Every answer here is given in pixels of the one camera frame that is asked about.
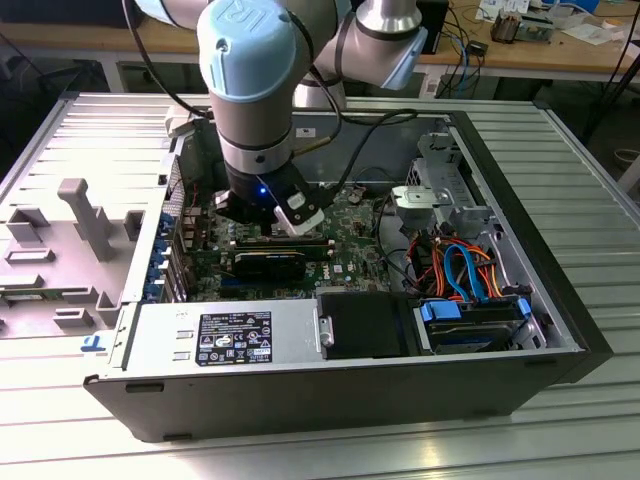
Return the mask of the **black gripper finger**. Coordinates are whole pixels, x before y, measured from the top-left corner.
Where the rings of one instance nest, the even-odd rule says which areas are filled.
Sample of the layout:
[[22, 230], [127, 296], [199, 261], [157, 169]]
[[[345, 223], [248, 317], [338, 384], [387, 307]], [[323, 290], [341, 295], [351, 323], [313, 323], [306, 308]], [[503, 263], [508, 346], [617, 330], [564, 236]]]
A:
[[246, 202], [232, 190], [214, 194], [214, 211], [217, 215], [232, 221], [246, 220]]

